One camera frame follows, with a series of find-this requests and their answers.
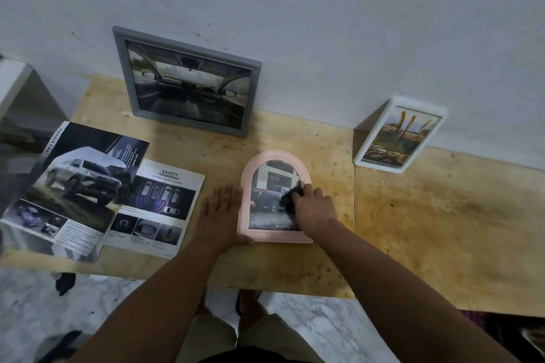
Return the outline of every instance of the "person's right arm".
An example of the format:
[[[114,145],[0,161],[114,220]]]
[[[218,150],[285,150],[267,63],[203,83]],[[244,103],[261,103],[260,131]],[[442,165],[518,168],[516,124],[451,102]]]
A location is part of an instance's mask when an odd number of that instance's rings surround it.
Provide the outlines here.
[[[403,363],[517,362],[409,270],[337,220],[330,196],[294,194],[297,224],[329,255],[392,352]]]

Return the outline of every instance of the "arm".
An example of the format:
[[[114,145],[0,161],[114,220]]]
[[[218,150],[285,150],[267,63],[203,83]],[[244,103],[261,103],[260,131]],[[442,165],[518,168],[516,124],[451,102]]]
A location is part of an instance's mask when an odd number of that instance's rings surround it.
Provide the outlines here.
[[[409,270],[337,220],[320,188],[294,194],[301,229],[329,255],[403,363],[517,360]]]
[[[70,360],[173,362],[220,254],[249,243],[236,235],[242,189],[217,187],[204,199],[193,240],[131,293]]]

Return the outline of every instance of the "pink picture frame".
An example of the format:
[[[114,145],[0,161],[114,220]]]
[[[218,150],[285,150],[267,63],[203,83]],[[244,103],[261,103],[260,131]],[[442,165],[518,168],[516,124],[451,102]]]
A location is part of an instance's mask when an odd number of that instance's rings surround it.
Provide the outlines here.
[[[240,186],[242,187],[242,204],[238,216],[237,233],[240,235],[247,235],[256,242],[311,244],[312,240],[305,236],[303,231],[249,228],[253,174],[261,165],[276,159],[290,164],[299,175],[301,182],[310,184],[311,180],[307,168],[297,157],[290,153],[285,151],[265,151],[257,154],[248,162],[242,172],[242,179],[240,180]]]

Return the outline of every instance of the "black cloth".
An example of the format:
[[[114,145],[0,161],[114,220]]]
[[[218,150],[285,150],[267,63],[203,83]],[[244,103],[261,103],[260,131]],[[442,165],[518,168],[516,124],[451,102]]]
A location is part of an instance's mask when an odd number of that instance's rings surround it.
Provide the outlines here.
[[[215,356],[201,360],[200,363],[255,363],[259,359],[263,359],[263,361],[267,363],[281,363],[285,361],[305,363],[300,360],[288,360],[278,353],[269,352],[255,346],[239,347],[229,352],[216,354]]]

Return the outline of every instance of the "brochure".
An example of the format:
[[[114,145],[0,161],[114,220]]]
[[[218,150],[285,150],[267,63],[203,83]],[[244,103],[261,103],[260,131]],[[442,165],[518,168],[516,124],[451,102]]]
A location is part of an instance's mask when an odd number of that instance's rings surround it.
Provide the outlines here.
[[[20,248],[94,262],[149,143],[72,122],[52,136],[0,221]]]
[[[180,249],[204,175],[143,160],[106,245],[172,258]]]

